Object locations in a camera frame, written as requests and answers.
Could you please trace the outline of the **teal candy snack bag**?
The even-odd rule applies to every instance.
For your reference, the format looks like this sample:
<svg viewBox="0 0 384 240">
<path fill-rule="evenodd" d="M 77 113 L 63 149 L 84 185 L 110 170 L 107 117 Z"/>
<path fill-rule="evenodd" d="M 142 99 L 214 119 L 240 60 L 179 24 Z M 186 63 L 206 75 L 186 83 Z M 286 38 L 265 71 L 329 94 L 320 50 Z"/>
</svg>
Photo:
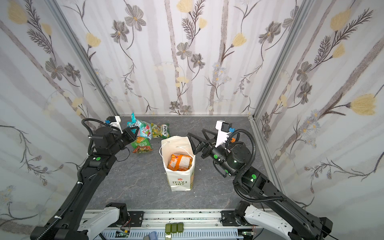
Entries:
<svg viewBox="0 0 384 240">
<path fill-rule="evenodd" d="M 138 137 L 146 138 L 149 140 L 151 140 L 153 137 L 151 125 L 145 121 L 138 120 L 134 113 L 131 114 L 131 121 L 127 122 L 127 127 L 129 128 L 138 127 L 139 128 L 138 134 L 137 134 Z"/>
</svg>

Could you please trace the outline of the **green orange snack bag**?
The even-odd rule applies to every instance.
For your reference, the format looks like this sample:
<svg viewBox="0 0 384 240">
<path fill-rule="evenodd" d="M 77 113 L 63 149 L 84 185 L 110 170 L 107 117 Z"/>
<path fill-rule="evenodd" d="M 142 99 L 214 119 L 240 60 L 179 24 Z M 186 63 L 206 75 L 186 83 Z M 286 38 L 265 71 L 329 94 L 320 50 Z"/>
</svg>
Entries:
<svg viewBox="0 0 384 240">
<path fill-rule="evenodd" d="M 149 139 L 138 137 L 131 143 L 134 154 L 149 153 L 153 150 Z"/>
</svg>

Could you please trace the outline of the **green Fox's candy bag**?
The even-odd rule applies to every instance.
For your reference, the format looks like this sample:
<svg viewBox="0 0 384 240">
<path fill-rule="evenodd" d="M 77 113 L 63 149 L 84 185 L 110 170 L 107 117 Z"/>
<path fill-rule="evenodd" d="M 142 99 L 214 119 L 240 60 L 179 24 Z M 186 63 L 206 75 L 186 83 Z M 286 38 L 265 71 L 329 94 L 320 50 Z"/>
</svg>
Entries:
<svg viewBox="0 0 384 240">
<path fill-rule="evenodd" d="M 156 125 L 151 123 L 151 129 L 153 138 L 167 139 L 171 136 L 168 124 Z"/>
</svg>

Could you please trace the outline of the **white paper shopping bag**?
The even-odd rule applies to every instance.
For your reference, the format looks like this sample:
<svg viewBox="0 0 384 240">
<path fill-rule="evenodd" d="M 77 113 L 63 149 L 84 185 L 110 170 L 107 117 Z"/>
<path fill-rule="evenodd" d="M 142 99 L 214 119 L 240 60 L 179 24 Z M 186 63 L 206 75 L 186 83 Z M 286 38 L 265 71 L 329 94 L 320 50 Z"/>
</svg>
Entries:
<svg viewBox="0 0 384 240">
<path fill-rule="evenodd" d="M 173 192 L 190 191 L 193 187 L 196 156 L 187 137 L 173 136 L 161 141 L 162 157 L 167 180 Z"/>
</svg>

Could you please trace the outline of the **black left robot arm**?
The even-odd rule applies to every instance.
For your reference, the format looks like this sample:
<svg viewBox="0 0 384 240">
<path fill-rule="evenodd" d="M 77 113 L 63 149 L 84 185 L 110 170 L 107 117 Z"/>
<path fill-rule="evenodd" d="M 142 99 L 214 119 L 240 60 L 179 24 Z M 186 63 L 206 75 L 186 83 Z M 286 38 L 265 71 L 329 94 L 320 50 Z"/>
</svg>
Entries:
<svg viewBox="0 0 384 240">
<path fill-rule="evenodd" d="M 80 230 L 83 214 L 97 188 L 116 162 L 116 154 L 134 142 L 139 127 L 120 131 L 101 127 L 90 134 L 88 158 L 78 170 L 77 182 L 56 214 L 43 227 L 35 227 L 32 240 L 92 240 L 90 230 Z"/>
</svg>

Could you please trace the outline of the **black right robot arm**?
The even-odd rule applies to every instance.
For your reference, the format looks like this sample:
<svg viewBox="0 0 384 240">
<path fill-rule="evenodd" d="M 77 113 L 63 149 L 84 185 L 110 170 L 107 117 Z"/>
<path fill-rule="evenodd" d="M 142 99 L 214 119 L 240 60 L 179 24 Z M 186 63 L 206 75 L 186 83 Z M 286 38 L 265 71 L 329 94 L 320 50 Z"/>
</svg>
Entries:
<svg viewBox="0 0 384 240">
<path fill-rule="evenodd" d="M 257 153 L 256 141 L 244 129 L 230 133 L 219 144 L 219 135 L 208 137 L 187 135 L 193 153 L 212 158 L 216 170 L 223 169 L 223 177 L 233 177 L 233 187 L 242 201 L 234 214 L 240 225 L 257 225 L 285 240 L 323 240 L 330 236 L 333 222 L 316 217 L 283 194 L 269 179 L 252 166 Z"/>
</svg>

